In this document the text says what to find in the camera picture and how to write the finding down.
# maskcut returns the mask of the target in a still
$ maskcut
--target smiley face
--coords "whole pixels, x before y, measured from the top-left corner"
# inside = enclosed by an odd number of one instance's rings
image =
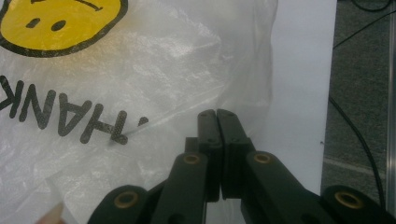
[[[0,45],[30,57],[85,49],[125,15],[128,0],[5,0]]]

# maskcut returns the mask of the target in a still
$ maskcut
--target smiley face mouth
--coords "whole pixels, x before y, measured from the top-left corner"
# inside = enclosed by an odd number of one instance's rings
[[[30,3],[33,4],[33,3],[36,3],[36,2],[44,2],[44,1],[46,1],[46,0],[31,0]],[[95,11],[99,11],[99,10],[103,9],[102,7],[97,7],[96,5],[94,5],[94,4],[90,3],[90,2],[84,1],[84,0],[74,0],[74,1],[80,2],[80,3],[82,3],[82,4],[84,4],[84,5],[88,6],[88,7],[91,7]]]
[[[34,4],[34,3],[36,3],[36,2],[45,2],[45,1],[46,1],[46,0],[31,0],[31,4]],[[88,6],[88,7],[91,7],[91,8],[93,8],[95,11],[100,11],[100,10],[103,9],[102,7],[97,7],[96,5],[94,5],[94,4],[90,3],[90,2],[84,1],[84,0],[74,0],[74,1],[80,2],[81,4],[84,4],[84,5]],[[33,28],[35,28],[35,26],[38,25],[39,23],[40,23],[40,18],[34,18],[34,19],[32,19],[29,23],[27,23],[25,27],[26,27],[26,28],[33,29]],[[55,23],[52,25],[51,30],[52,30],[53,32],[59,31],[59,30],[61,30],[62,28],[64,28],[65,25],[66,25],[66,21],[57,21],[57,22],[55,22]]]

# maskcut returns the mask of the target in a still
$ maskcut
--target plastic bag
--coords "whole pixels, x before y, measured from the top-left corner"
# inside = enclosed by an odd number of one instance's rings
[[[91,35],[58,45],[80,10],[113,6],[70,2],[11,0],[0,13],[1,223],[34,223],[60,201],[66,223],[86,223],[112,189],[165,180],[199,112],[231,110],[252,134],[270,102],[276,0],[117,2]],[[40,4],[45,15],[30,13]],[[48,15],[48,35],[25,32]],[[237,223],[237,210],[210,204],[208,223]]]

